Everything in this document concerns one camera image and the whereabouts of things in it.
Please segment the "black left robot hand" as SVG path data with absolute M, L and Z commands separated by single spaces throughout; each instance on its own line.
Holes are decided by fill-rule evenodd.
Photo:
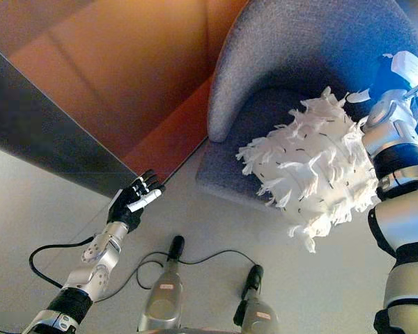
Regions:
M 107 223 L 124 223 L 127 232 L 131 233 L 138 228 L 145 207 L 164 191 L 165 185 L 158 181 L 155 171 L 147 170 L 129 186 L 118 190 L 110 202 Z

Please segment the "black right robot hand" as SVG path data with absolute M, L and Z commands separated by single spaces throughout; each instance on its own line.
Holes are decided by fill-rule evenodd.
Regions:
M 409 51 L 394 55 L 383 54 L 378 59 L 379 68 L 369 88 L 369 97 L 378 100 L 388 90 L 409 91 L 418 86 L 418 57 Z

